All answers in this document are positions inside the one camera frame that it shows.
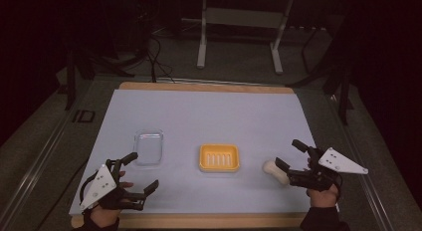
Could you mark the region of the yellow soap dish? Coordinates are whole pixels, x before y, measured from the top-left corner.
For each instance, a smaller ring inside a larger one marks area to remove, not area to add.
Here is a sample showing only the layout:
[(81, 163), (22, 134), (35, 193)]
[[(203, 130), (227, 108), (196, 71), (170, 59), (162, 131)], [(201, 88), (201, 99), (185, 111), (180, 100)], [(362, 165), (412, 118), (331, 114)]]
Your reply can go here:
[(234, 144), (202, 144), (199, 168), (204, 172), (237, 172), (240, 168), (238, 147)]

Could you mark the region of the pale blue table mat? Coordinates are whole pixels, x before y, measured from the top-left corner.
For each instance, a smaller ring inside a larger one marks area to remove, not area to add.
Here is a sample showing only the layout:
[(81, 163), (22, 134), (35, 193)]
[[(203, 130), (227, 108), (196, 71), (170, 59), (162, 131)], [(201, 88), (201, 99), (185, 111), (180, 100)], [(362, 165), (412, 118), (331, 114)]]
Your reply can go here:
[[(307, 165), (306, 155), (292, 142), (311, 145), (314, 139), (294, 94), (117, 90), (84, 175), (92, 175), (107, 159), (131, 153), (142, 129), (163, 133), (158, 165), (132, 162), (125, 167), (135, 192), (159, 183), (146, 200), (147, 213), (290, 213), (309, 208), (303, 189), (283, 185), (262, 169), (265, 161), (277, 157), (293, 169)], [(201, 171), (199, 149), (205, 143), (236, 145), (239, 170)]]

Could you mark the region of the person's right hand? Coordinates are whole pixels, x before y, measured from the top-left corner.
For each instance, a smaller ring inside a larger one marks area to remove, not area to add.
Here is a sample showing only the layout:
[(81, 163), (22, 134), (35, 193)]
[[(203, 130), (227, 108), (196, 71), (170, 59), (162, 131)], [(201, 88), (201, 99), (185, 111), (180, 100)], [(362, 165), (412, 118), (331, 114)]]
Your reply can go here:
[(307, 196), (310, 198), (311, 207), (330, 208), (335, 207), (338, 199), (338, 188), (333, 184), (329, 190), (317, 191), (307, 190)]

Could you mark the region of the black floor frame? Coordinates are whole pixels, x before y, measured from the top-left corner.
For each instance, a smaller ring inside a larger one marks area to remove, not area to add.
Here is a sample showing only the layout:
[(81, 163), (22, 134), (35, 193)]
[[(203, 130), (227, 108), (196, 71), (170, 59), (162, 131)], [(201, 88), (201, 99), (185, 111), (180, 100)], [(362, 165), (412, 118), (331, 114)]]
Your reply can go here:
[(96, 117), (94, 111), (77, 110), (72, 122), (93, 122)]

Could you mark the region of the person's left hand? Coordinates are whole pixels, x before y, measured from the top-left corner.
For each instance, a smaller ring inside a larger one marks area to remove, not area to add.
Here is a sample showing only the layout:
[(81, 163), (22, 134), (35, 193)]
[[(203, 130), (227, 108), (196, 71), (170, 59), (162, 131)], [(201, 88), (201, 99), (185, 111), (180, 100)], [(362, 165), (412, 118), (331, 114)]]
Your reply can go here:
[(104, 209), (99, 204), (91, 211), (90, 222), (95, 231), (116, 231), (119, 224), (119, 209)]

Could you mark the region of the cream bread roll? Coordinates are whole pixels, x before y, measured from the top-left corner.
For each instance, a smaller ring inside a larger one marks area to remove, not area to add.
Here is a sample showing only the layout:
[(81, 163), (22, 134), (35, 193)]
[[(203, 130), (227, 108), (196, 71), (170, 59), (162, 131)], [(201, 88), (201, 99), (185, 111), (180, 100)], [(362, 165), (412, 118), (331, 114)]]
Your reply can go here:
[(267, 160), (264, 162), (263, 171), (272, 175), (283, 185), (288, 185), (290, 183), (287, 174), (279, 169), (273, 160)]

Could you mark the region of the white metal stand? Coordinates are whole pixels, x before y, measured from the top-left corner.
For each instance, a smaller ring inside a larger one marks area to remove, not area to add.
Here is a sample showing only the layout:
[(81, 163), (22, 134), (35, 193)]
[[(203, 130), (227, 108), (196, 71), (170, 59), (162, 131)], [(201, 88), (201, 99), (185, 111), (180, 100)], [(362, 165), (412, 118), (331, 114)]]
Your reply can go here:
[(203, 69), (206, 64), (206, 32), (208, 24), (257, 27), (277, 30), (276, 39), (270, 43), (270, 52), (275, 73), (278, 75), (282, 74), (284, 72), (284, 69), (279, 54), (279, 47), (284, 32), (287, 28), (288, 19), (290, 17), (290, 12), (292, 10), (293, 4), (294, 0), (287, 0), (283, 12), (264, 12), (209, 7), (207, 5), (207, 0), (202, 0), (201, 34), (196, 67), (198, 69)]

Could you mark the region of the clear plastic container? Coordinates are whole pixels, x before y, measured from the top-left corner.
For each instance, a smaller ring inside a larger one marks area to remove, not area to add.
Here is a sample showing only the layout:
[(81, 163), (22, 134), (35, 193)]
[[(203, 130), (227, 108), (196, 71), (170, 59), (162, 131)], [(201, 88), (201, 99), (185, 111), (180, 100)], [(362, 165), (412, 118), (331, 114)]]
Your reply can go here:
[(134, 136), (133, 151), (137, 153), (138, 166), (155, 166), (163, 154), (163, 132), (161, 129), (141, 129)]

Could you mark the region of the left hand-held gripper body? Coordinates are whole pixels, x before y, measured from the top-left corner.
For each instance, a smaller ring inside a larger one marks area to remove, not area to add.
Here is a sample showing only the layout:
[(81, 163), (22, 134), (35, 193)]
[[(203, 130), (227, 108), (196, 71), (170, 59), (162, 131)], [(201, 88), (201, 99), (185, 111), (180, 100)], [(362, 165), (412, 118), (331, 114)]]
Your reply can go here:
[(108, 160), (98, 171), (87, 179), (90, 183), (88, 191), (81, 187), (80, 210), (86, 211), (100, 205), (111, 210), (142, 210), (146, 196), (143, 193), (129, 193), (119, 182), (120, 159)]

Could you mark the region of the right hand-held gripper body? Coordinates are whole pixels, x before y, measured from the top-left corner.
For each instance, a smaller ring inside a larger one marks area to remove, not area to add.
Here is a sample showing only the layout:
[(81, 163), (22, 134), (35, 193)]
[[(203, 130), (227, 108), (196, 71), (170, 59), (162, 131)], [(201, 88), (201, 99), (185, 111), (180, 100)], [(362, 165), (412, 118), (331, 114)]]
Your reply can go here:
[(326, 151), (313, 147), (301, 148), (310, 157), (308, 170), (289, 170), (290, 185), (313, 189), (329, 190), (333, 185), (340, 189), (342, 173), (367, 174), (368, 169), (339, 153), (332, 147)]

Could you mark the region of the black stand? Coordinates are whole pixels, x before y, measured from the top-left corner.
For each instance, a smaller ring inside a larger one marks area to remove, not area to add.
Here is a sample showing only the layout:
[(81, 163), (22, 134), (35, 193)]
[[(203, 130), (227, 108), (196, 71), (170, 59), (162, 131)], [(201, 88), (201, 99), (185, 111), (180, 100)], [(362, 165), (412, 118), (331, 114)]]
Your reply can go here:
[(60, 92), (67, 95), (66, 111), (68, 111), (76, 101), (76, 71), (79, 71), (83, 78), (91, 80), (96, 74), (92, 62), (99, 64), (118, 76), (132, 78), (131, 74), (124, 72), (116, 65), (108, 62), (106, 59), (87, 48), (77, 47), (70, 49), (67, 54), (67, 82), (60, 87)]
[(312, 67), (310, 73), (304, 79), (297, 82), (287, 84), (288, 88), (301, 88), (316, 81), (322, 77), (326, 77), (322, 85), (322, 91), (331, 98), (337, 99), (338, 116), (344, 125), (348, 125), (347, 108), (348, 94), (350, 88), (351, 63), (349, 59), (336, 48), (338, 44), (338, 33), (340, 26), (326, 26), (325, 30), (331, 37), (326, 51), (321, 59)]

